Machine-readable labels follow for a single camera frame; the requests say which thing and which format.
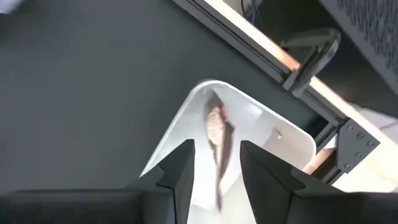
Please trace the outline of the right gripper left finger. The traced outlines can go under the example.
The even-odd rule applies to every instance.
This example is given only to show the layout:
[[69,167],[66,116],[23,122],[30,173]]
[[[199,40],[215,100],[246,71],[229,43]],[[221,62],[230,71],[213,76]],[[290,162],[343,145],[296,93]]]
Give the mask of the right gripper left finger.
[[1,196],[1,223],[186,223],[195,142],[187,139],[121,189],[18,190]]

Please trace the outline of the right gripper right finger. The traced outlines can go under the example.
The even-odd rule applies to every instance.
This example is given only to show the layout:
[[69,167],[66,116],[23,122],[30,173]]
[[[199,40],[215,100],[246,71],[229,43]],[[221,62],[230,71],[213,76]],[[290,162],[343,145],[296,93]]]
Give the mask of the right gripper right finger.
[[250,141],[240,160],[257,223],[397,224],[396,193],[343,192]]

